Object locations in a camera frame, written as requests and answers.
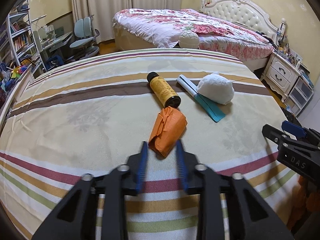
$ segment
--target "orange wrapped package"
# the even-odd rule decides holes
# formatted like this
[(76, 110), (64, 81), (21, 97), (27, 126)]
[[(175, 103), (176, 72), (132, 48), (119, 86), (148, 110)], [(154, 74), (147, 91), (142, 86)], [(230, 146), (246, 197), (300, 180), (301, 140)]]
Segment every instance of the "orange wrapped package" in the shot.
[(161, 110), (149, 139), (149, 147), (167, 157), (187, 126), (186, 117), (171, 106)]

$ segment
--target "drawer handle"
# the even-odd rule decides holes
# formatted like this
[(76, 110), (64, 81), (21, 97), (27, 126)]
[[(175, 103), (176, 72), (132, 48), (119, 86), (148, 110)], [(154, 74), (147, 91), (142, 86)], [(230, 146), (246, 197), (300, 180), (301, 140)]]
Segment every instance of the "drawer handle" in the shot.
[(277, 74), (276, 74), (276, 79), (277, 79), (277, 80), (280, 80), (280, 81), (282, 81), (282, 78), (278, 79), (278, 76), (277, 76)]
[(282, 71), (283, 71), (283, 73), (285, 74), (285, 71), (284, 71), (284, 69), (283, 69), (283, 68), (279, 68), (279, 70), (282, 70)]

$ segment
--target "blue clip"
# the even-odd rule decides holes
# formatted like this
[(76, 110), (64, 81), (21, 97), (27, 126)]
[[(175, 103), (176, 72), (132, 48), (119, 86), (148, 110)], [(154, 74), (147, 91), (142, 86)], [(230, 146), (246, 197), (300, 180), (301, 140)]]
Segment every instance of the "blue clip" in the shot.
[(281, 128), (283, 131), (294, 135), (296, 138), (305, 138), (307, 136), (303, 127), (300, 127), (288, 121), (284, 121), (281, 125)]

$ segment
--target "metal screw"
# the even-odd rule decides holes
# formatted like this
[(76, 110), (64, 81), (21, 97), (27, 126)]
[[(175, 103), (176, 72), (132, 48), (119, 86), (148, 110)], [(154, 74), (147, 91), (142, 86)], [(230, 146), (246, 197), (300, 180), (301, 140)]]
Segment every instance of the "metal screw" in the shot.
[(81, 179), (84, 181), (90, 181), (93, 179), (93, 176), (92, 174), (87, 173), (87, 174), (84, 174)]
[(197, 171), (205, 171), (207, 169), (207, 167), (203, 164), (197, 164), (195, 168)]
[(234, 173), (234, 174), (232, 174), (232, 177), (233, 177), (233, 179), (236, 179), (236, 180), (243, 179), (243, 176), (241, 173)]
[(130, 167), (128, 165), (121, 165), (118, 167), (118, 171), (128, 171)]

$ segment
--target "bed frame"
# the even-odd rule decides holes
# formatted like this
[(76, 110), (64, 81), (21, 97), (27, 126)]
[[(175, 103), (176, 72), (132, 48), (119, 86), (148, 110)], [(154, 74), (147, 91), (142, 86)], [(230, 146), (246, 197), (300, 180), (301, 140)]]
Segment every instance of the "bed frame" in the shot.
[[(260, 6), (250, 0), (202, 0), (201, 12), (212, 17), (220, 18), (235, 24), (245, 25), (252, 31), (263, 32), (274, 42), (278, 27), (272, 24), (270, 16)], [(269, 57), (245, 61), (244, 64), (253, 72), (265, 67)]]
[[(210, 3), (207, 1), (202, 0), (200, 12), (238, 25), (245, 25), (253, 31), (264, 32), (275, 41), (278, 27), (271, 23), (269, 14), (250, 0), (212, 0)], [(120, 26), (114, 26), (114, 33), (115, 43), (119, 50), (156, 48), (155, 45)], [(266, 57), (245, 61), (244, 64), (253, 72), (265, 67), (268, 60), (269, 57)]]

